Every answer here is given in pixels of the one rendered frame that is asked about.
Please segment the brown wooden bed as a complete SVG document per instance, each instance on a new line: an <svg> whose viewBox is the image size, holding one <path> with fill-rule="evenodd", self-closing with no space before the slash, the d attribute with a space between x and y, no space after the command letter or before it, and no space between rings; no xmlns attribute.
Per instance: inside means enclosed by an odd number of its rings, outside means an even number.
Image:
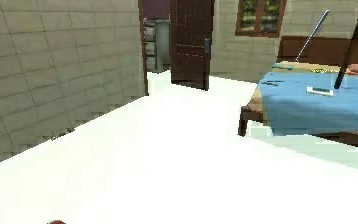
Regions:
<svg viewBox="0 0 358 224"><path fill-rule="evenodd" d="M304 36L283 36L280 41L277 61L290 61L291 57L296 55L296 46L300 45L303 40L305 40ZM350 40L346 38L316 37L307 52L303 54L302 63L314 66L339 66L349 44ZM351 59L351 62L358 62L358 45L355 50L355 57ZM266 126L270 125L259 88L255 89L249 103L241 107L239 136L244 137L246 135L249 120ZM355 133L345 131L318 133L315 134L315 137L358 147L358 131Z"/></svg>

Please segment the silver baseball bat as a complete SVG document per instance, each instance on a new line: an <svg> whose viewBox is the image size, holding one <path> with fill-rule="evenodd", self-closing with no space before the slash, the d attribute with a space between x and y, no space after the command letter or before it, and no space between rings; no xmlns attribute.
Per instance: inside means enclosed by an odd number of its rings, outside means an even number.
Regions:
<svg viewBox="0 0 358 224"><path fill-rule="evenodd" d="M303 47L300 49L297 57L295 58L296 62L299 62L300 57L302 56L304 50L307 48L307 46L309 45L309 42L313 39L313 37L316 35L316 33L319 31L322 23L325 21L326 17L328 16L328 14L330 13L329 9L326 9L323 14L320 16L320 18L318 19L316 25L314 26L312 32L310 33L309 37L307 38L306 42L304 43Z"/></svg>

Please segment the blue bed blanket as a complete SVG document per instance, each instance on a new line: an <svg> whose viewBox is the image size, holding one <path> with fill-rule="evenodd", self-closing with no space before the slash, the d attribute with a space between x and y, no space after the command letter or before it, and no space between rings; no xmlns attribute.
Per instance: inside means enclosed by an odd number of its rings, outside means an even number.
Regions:
<svg viewBox="0 0 358 224"><path fill-rule="evenodd" d="M307 87L333 89L337 75L269 72L257 84L275 135L358 131L358 76L347 76L334 96L309 94ZM278 86L261 82L277 80Z"/></svg>

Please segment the dark brown room door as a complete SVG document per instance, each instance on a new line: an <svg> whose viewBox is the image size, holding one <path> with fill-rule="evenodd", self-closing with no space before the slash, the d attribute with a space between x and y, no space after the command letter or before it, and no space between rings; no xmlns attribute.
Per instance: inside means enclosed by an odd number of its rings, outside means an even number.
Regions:
<svg viewBox="0 0 358 224"><path fill-rule="evenodd" d="M212 45L214 0L170 0L171 83L207 91Z"/></svg>

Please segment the brown framed window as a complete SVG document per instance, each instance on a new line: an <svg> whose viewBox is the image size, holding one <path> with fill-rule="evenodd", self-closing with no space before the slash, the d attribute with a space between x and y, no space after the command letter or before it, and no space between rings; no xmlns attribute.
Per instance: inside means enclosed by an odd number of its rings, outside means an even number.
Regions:
<svg viewBox="0 0 358 224"><path fill-rule="evenodd" d="M236 36L280 36L287 0L239 0Z"/></svg>

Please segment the grey chest of drawers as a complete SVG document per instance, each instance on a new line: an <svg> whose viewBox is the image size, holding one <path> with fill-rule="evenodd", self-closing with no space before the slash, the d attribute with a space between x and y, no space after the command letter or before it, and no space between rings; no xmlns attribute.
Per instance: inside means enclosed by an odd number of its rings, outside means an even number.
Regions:
<svg viewBox="0 0 358 224"><path fill-rule="evenodd" d="M170 21L145 20L144 37L148 72L161 73L170 67Z"/></svg>

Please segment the black bat purple tip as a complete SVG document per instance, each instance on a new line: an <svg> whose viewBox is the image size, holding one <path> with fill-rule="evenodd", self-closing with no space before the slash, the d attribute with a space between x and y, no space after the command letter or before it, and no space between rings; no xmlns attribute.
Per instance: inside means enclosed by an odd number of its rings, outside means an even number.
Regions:
<svg viewBox="0 0 358 224"><path fill-rule="evenodd" d="M341 64L340 70L339 70L339 72L337 74L337 78L336 78L335 83L334 83L334 88L335 89L339 89L341 84L342 84L346 69L349 66L350 59L352 57L354 49L357 46L357 43L358 43L358 17L357 17L357 23L356 23L355 29L354 29L352 37L351 37L351 41L349 43L348 49L347 49L346 54L344 56L344 60L343 60L343 62Z"/></svg>

